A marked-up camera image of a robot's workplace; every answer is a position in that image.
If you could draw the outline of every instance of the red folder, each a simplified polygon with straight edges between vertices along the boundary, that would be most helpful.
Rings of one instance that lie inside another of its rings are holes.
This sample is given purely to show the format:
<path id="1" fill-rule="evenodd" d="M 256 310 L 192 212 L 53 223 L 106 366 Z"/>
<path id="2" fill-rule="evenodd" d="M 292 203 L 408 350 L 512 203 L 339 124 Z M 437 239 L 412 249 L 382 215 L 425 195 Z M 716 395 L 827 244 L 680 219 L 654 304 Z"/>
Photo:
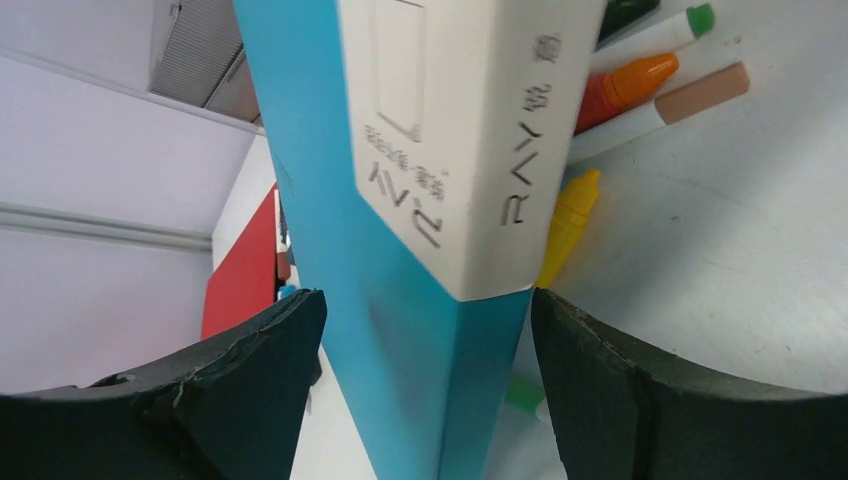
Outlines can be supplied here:
<path id="1" fill-rule="evenodd" d="M 244 322 L 274 303 L 277 284 L 275 188 L 262 200 L 206 284 L 203 339 Z"/>

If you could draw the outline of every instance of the vent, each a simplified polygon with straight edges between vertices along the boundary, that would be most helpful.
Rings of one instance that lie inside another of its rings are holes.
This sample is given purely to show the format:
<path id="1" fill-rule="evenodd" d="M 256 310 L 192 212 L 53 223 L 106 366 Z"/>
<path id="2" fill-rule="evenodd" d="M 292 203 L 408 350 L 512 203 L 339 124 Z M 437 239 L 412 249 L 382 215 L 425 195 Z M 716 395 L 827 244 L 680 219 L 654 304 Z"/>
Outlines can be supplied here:
<path id="1" fill-rule="evenodd" d="M 253 122 L 259 116 L 232 0 L 183 0 L 172 10 L 150 91 Z"/>

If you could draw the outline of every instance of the orange crayon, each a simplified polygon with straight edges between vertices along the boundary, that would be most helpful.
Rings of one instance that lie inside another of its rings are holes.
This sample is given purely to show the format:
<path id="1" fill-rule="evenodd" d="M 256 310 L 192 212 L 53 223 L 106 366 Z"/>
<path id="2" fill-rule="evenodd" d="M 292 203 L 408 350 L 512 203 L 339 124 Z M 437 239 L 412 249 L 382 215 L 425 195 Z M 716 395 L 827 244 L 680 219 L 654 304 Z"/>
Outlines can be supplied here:
<path id="1" fill-rule="evenodd" d="M 677 55 L 663 53 L 640 58 L 611 73 L 591 75 L 574 133 L 604 123 L 648 100 L 679 67 Z"/>

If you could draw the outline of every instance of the orange crayon tip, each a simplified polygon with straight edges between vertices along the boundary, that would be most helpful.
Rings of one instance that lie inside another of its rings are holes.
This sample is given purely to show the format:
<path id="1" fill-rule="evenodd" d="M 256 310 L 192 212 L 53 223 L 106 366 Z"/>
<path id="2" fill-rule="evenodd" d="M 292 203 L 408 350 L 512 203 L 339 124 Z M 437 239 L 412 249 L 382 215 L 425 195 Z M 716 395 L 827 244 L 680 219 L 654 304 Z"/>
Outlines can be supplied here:
<path id="1" fill-rule="evenodd" d="M 678 68 L 674 53 L 640 58 L 607 75 L 604 93 L 616 108 L 634 107 L 651 98 Z"/>

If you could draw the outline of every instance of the marker with brown cap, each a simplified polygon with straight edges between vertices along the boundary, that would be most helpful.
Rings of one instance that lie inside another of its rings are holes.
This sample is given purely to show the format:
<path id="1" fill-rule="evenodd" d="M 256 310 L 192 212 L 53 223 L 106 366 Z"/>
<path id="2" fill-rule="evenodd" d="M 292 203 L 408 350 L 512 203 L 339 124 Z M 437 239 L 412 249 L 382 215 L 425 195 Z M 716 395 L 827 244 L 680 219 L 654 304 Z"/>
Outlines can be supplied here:
<path id="1" fill-rule="evenodd" d="M 749 87 L 748 72 L 742 63 L 711 73 L 577 135 L 571 140 L 568 164 L 593 157 L 736 98 L 747 93 Z"/>

